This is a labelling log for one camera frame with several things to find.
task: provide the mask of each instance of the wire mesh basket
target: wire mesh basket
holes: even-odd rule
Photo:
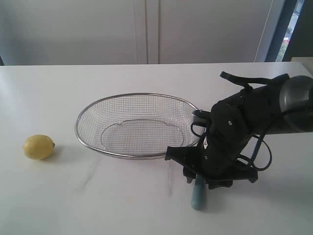
[[[100,99],[78,116],[75,133],[88,148],[123,159],[155,159],[167,146],[192,146],[192,112],[186,100],[163,94],[133,93]],[[202,134],[204,128],[195,127]]]

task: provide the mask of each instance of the lemon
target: lemon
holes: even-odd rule
[[[44,159],[52,152],[55,144],[49,136],[34,135],[28,137],[23,145],[24,154],[30,159]]]

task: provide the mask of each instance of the light blue handle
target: light blue handle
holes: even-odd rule
[[[191,197],[191,207],[196,211],[202,209],[204,203],[204,179],[197,175]]]

